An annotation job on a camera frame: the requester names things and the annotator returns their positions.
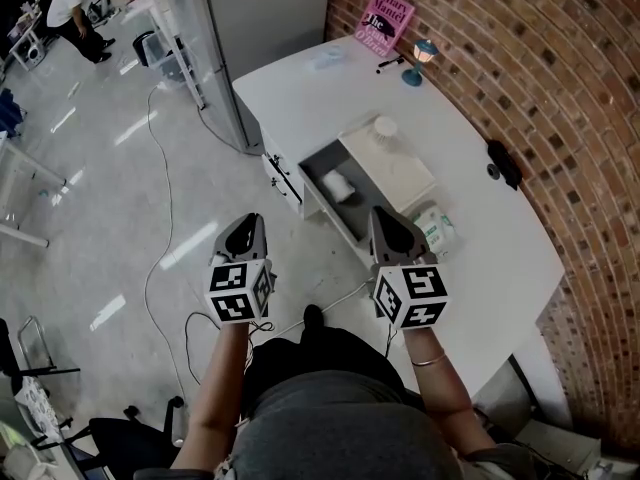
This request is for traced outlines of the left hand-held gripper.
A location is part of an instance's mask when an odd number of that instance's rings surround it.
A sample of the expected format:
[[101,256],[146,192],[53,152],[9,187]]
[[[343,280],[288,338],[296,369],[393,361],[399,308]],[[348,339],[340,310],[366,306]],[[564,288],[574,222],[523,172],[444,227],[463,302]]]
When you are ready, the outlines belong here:
[[205,303],[220,326],[268,316],[277,276],[267,254],[266,226],[259,213],[237,218],[217,236],[203,287]]

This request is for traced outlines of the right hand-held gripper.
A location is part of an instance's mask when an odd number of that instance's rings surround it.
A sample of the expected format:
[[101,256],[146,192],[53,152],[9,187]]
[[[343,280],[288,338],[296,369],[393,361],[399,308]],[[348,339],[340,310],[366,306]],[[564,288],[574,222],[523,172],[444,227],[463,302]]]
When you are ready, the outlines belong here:
[[445,264],[427,263],[434,256],[424,233],[395,210],[379,205],[369,212],[368,233],[376,317],[384,318],[393,330],[434,326],[450,306],[450,271]]

